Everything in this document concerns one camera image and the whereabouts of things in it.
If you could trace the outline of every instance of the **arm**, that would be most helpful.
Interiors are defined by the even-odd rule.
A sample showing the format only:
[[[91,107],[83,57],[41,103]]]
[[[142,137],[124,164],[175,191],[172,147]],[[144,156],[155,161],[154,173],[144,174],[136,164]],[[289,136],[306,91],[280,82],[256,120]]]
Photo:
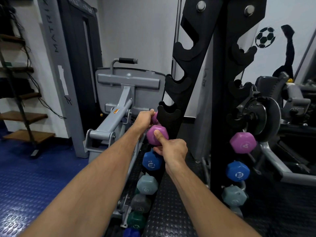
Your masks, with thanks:
[[[154,151],[163,155],[166,171],[175,184],[199,237],[260,236],[219,201],[188,168],[184,161],[188,151],[184,140],[168,141],[159,131],[154,134],[162,144],[162,147],[154,147]]]
[[[102,236],[124,188],[139,137],[154,110],[141,111],[129,130],[80,171],[20,235]]]

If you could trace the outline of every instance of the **blue floor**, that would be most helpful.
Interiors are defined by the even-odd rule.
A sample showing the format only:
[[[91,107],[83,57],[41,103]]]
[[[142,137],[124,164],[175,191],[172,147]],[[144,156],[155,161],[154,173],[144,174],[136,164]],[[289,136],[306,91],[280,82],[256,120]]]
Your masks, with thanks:
[[[7,134],[0,123],[0,137]],[[17,236],[88,164],[73,146],[49,144],[38,159],[29,143],[0,140],[0,237]]]

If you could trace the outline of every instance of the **forearm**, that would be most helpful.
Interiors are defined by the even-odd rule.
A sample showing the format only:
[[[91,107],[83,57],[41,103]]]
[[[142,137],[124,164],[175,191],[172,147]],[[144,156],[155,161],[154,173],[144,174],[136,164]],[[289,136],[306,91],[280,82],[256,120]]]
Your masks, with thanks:
[[[199,237],[260,236],[219,201],[185,163],[171,171],[170,177]]]
[[[101,236],[124,188],[139,136],[130,128],[76,175],[21,236]]]

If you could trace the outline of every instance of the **person's right arm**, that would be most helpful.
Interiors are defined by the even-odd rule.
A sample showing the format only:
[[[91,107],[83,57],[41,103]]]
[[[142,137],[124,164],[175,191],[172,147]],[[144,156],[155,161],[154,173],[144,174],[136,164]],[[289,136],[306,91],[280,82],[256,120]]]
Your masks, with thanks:
[[[184,140],[168,141],[157,130],[154,134],[162,144],[162,147],[154,147],[154,151],[163,155],[166,171],[175,184],[199,237],[260,236],[217,199],[189,169],[184,160],[188,151]]]

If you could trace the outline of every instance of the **soccer ball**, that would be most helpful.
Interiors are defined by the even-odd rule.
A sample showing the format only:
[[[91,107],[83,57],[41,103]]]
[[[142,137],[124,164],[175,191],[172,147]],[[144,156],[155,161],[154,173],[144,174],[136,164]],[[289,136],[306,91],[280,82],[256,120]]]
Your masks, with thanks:
[[[274,29],[265,27],[258,32],[255,43],[259,48],[266,48],[274,42],[275,38]]]

